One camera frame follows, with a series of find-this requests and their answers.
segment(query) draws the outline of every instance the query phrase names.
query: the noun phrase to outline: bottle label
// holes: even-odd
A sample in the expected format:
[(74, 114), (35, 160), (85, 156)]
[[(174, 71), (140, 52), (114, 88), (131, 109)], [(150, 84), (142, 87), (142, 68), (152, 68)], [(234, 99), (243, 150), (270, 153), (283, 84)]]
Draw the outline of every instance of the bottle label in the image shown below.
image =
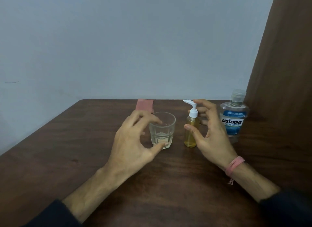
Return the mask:
[(239, 133), (244, 119), (234, 119), (234, 118), (221, 118), (221, 122), (224, 123), (225, 129), (228, 135), (236, 135)]
[(223, 112), (224, 116), (228, 117), (235, 117), (235, 118), (244, 118), (246, 117), (247, 112), (236, 112), (236, 111), (230, 111), (230, 110), (225, 110)]

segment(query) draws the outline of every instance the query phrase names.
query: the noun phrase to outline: dark sleeve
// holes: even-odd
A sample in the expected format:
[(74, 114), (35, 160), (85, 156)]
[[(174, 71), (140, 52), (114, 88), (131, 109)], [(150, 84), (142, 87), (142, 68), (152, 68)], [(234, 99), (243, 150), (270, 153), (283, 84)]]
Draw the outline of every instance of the dark sleeve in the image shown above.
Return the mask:
[(281, 191), (259, 204), (272, 226), (312, 226), (312, 203), (299, 192)]
[(60, 200), (53, 201), (38, 216), (23, 227), (82, 227)]

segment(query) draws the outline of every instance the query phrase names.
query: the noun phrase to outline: pink card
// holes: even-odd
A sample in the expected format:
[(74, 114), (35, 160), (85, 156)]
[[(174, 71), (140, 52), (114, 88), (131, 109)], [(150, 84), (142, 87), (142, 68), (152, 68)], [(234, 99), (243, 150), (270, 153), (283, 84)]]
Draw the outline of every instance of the pink card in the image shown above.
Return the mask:
[(150, 113), (154, 112), (153, 99), (138, 99), (135, 110), (146, 110)]

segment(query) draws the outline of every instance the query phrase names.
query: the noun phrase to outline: pump nozzle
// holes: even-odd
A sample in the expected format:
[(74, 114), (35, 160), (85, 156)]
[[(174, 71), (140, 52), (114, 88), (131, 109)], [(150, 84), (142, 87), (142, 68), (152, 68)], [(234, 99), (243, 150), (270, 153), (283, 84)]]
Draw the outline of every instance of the pump nozzle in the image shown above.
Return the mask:
[(193, 108), (190, 110), (190, 117), (191, 118), (197, 118), (197, 114), (198, 114), (198, 111), (196, 109), (197, 104), (194, 103), (192, 100), (189, 100), (189, 99), (184, 99), (183, 102), (188, 103), (188, 104), (193, 106)]

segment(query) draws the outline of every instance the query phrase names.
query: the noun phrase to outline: white wall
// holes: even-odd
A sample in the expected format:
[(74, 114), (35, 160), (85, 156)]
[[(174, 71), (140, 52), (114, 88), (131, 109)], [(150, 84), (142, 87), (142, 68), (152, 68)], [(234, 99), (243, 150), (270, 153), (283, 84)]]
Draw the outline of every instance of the white wall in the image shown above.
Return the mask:
[(80, 99), (228, 99), (271, 4), (0, 0), (0, 154)]

